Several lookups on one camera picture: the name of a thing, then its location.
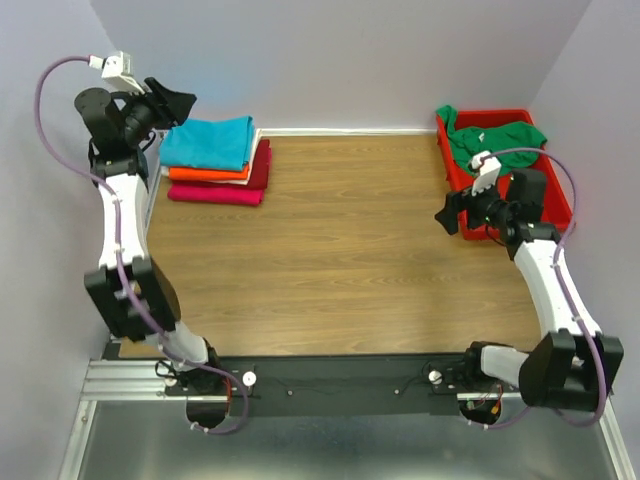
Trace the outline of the teal blue t shirt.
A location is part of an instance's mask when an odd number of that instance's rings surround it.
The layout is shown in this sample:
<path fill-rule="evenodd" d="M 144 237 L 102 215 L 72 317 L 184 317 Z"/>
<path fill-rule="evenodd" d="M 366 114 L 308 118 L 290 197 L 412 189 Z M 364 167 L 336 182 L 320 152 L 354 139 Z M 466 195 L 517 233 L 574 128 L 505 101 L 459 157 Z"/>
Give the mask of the teal blue t shirt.
<path fill-rule="evenodd" d="M 161 142 L 160 164 L 240 172 L 249 163 L 254 134 L 251 116 L 217 122 L 187 119 Z"/>

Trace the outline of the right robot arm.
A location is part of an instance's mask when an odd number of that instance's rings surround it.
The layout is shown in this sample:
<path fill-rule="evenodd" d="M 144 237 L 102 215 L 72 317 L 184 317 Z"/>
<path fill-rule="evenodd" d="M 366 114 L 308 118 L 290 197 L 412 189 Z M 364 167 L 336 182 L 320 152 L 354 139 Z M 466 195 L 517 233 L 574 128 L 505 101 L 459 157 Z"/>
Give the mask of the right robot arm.
<path fill-rule="evenodd" d="M 495 159 L 472 169 L 473 183 L 448 193 L 435 218 L 450 235 L 458 231 L 460 214 L 471 227 L 498 231 L 528 287 L 541 339 L 529 353 L 472 343 L 459 370 L 462 384 L 480 392 L 499 380 L 515 387 L 529 407 L 601 415 L 624 349 L 618 338 L 602 333 L 587 311 L 568 271 L 562 235 L 542 219 L 546 175 L 516 169 L 501 195 Z"/>

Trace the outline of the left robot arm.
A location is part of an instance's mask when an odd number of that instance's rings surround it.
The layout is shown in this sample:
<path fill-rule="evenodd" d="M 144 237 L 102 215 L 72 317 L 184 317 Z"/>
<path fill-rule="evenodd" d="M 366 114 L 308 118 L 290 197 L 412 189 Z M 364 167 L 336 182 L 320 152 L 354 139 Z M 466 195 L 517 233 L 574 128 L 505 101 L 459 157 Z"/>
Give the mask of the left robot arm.
<path fill-rule="evenodd" d="M 104 242 L 84 286 L 110 333 L 165 355 L 161 378 L 212 395 L 227 383 L 215 349 L 181 319 L 177 293 L 149 253 L 145 210 L 148 165 L 142 142 L 182 125 L 196 102 L 148 77 L 140 90 L 89 88 L 74 106 L 90 133 L 90 174 L 101 196 Z"/>

